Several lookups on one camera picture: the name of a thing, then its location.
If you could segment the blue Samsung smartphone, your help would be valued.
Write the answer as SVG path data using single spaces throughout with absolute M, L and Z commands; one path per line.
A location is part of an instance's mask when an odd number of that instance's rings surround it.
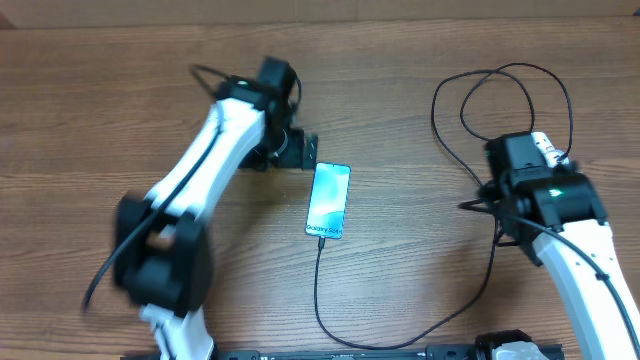
M 342 238 L 350 178 L 348 165 L 316 164 L 305 225 L 307 235 Z

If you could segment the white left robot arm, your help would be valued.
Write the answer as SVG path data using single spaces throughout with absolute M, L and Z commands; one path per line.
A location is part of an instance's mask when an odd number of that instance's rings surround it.
M 208 226 L 239 169 L 312 170 L 318 137 L 292 125 L 301 82 L 291 65 L 263 60 L 256 78 L 223 74 L 205 123 L 174 168 L 142 198 L 116 208 L 114 251 L 103 268 L 140 308 L 154 359 L 212 359 L 203 305 L 212 282 Z

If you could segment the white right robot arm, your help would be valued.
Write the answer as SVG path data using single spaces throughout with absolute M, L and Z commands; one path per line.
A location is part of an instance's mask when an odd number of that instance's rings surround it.
M 608 213 L 567 153 L 542 132 L 488 141 L 492 180 L 480 197 L 549 272 L 587 359 L 636 359 L 639 310 L 617 259 Z

